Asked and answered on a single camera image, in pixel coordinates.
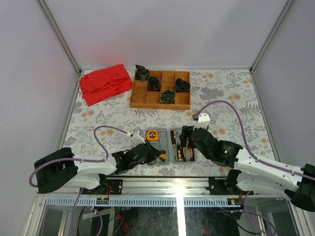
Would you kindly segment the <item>orange hex key set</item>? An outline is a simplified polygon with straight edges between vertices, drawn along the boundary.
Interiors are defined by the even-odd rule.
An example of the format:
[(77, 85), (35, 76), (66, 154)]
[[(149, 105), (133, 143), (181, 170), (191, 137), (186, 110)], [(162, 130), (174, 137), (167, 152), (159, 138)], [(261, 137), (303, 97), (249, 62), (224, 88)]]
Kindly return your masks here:
[(165, 153), (162, 153), (162, 154), (159, 156), (159, 159), (160, 159), (162, 162), (165, 162), (165, 161), (166, 161), (166, 154), (165, 154)]

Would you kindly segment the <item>orange handled pliers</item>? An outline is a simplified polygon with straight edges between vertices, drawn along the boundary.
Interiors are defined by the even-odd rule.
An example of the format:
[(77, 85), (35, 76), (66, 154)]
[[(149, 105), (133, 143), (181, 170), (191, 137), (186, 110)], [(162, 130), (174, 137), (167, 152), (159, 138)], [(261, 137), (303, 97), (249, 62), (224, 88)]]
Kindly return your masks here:
[(186, 145), (182, 148), (182, 156), (184, 162), (194, 162), (195, 155), (193, 148), (190, 147), (189, 141), (186, 142)]

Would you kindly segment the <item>black yellow phillips screwdriver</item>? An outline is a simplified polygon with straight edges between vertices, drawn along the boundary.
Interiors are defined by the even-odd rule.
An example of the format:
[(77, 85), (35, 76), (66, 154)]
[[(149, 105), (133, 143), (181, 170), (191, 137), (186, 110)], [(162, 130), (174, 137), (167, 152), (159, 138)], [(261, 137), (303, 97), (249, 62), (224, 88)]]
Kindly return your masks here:
[(177, 159), (177, 143), (176, 143), (176, 131), (170, 130), (171, 143), (174, 149), (174, 159)]

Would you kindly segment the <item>grey plastic tool case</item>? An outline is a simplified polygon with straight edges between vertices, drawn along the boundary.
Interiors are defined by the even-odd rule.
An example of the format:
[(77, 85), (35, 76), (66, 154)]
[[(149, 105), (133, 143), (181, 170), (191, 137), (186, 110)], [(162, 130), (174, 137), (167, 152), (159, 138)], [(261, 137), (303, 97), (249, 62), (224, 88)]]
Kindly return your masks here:
[(182, 132), (181, 128), (171, 128), (170, 130), (166, 129), (166, 128), (155, 128), (153, 130), (157, 130), (159, 133), (159, 143), (161, 145), (161, 149), (163, 150), (163, 153), (166, 154), (166, 161), (162, 162), (159, 158), (157, 158), (156, 163), (152, 166), (165, 166), (165, 165), (170, 164), (170, 163), (177, 164), (177, 165), (192, 164), (192, 163), (196, 162), (196, 157), (195, 157), (194, 162), (190, 162), (190, 161), (184, 162), (183, 160), (178, 161), (178, 159), (176, 159), (176, 160), (174, 159), (174, 149), (173, 149), (173, 146), (171, 143), (170, 130), (175, 130), (178, 132), (178, 135), (180, 135)]

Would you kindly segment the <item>orange tape measure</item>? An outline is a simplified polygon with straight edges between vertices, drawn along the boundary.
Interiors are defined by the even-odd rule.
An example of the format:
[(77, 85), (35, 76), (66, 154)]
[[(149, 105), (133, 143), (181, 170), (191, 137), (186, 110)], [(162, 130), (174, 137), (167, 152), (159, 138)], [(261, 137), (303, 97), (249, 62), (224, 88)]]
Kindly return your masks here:
[(148, 142), (159, 141), (159, 133), (157, 130), (148, 130), (146, 134), (146, 139)]

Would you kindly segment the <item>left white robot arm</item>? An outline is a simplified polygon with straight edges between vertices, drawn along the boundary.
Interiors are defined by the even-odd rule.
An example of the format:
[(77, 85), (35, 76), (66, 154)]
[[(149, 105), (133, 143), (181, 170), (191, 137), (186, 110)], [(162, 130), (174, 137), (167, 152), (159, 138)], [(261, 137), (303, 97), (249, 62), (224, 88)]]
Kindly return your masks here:
[(164, 154), (147, 140), (108, 157), (76, 155), (71, 148), (61, 148), (34, 163), (29, 184), (40, 194), (48, 194), (62, 187), (79, 187), (102, 194), (107, 190), (107, 176), (120, 175), (138, 165), (149, 164)]

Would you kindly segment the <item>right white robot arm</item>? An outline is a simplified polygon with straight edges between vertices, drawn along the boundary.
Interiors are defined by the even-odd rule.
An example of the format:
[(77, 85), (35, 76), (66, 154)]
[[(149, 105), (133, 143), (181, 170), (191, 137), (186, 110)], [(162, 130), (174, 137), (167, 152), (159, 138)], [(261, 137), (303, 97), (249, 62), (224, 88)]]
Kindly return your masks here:
[(274, 195), (294, 206), (315, 210), (315, 167), (292, 166), (255, 156), (241, 145), (217, 140), (204, 128), (183, 126), (179, 136), (182, 148), (197, 149), (206, 159), (230, 170), (224, 182), (230, 194), (238, 191)]

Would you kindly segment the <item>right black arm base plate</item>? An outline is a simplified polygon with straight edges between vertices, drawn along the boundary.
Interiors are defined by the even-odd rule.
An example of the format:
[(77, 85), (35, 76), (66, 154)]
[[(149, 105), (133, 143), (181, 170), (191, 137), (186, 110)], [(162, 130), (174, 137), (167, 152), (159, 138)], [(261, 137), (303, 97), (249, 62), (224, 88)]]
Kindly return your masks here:
[(240, 195), (249, 191), (241, 190), (236, 186), (237, 177), (208, 177), (209, 186), (206, 188), (211, 195)]

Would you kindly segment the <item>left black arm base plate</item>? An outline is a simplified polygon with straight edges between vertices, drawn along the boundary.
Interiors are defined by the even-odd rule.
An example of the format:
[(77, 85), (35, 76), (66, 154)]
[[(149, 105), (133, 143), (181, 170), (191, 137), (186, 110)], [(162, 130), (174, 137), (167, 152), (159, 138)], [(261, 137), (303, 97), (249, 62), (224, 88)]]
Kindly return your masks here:
[(83, 188), (82, 194), (84, 195), (121, 195), (123, 189), (122, 179), (109, 179), (107, 183), (101, 184), (95, 189), (88, 190)]

